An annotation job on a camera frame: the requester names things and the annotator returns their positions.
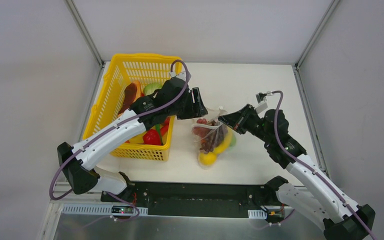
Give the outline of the yellow banana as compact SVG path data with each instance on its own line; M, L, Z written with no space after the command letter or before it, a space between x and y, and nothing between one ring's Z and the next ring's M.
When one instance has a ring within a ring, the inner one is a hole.
M223 141L217 147L215 147L212 152L216 155L219 155L219 154L223 153L224 151L226 151L231 145L231 142L233 140L233 136L234 136L233 131L228 130Z

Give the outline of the dark purple grapes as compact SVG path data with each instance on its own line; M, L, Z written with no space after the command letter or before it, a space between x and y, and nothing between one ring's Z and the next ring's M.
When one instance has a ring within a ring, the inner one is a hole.
M200 138L200 147L199 150L204 153L213 152L214 148L216 148L225 138L228 129L227 127L219 121L212 120L210 121L211 125L209 128L211 131L205 138Z

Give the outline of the clear zip top bag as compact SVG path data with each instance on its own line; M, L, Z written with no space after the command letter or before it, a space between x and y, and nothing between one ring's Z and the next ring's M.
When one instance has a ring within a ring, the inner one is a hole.
M216 109L209 108L207 111L207 115L193 118L191 121L197 162L203 169L213 166L219 156L237 144L235 132L218 119L227 113L223 106Z

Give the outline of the yellow lemon fruit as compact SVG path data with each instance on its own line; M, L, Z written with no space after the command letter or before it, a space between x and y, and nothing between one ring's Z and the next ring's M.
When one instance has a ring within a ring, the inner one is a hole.
M202 166L211 166L213 165L217 160L217 154L214 152L200 152L198 155L198 162Z

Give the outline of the green apple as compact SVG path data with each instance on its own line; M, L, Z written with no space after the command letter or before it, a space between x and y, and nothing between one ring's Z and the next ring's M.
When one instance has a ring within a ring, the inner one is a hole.
M233 148L233 147L236 146L236 144L237 144L237 138L236 138L236 135L233 134L232 137L231 137L231 141L230 141L229 147Z

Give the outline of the light red grapes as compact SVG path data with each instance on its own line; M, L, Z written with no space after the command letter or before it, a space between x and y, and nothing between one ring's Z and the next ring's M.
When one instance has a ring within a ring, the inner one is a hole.
M201 139L205 138L209 132L211 131L210 128L207 128L207 126L211 126L212 123L208 121L206 118L199 118L196 120L197 124L205 125L203 126L194 126L192 128L192 132L194 135L199 136Z

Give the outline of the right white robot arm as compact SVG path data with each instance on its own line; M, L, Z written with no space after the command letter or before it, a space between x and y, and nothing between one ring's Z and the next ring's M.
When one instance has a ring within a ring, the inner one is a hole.
M270 158L298 179L307 189L301 193L278 176L266 183L264 200L270 205L284 203L305 216L327 240L363 240L373 236L375 211L361 205L337 187L312 161L307 151L289 135L289 122L279 108L259 117L250 104L218 120L238 134L250 133L264 143Z

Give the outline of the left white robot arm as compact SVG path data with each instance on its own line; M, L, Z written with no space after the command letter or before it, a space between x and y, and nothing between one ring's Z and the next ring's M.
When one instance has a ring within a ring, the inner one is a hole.
M199 88L189 88L184 80L172 77L155 93L138 98L120 117L91 137L74 145L61 143L57 147L59 169L76 195L98 190L127 202L133 195L127 176L101 169L98 163L126 141L162 124L168 117L188 120L207 114Z

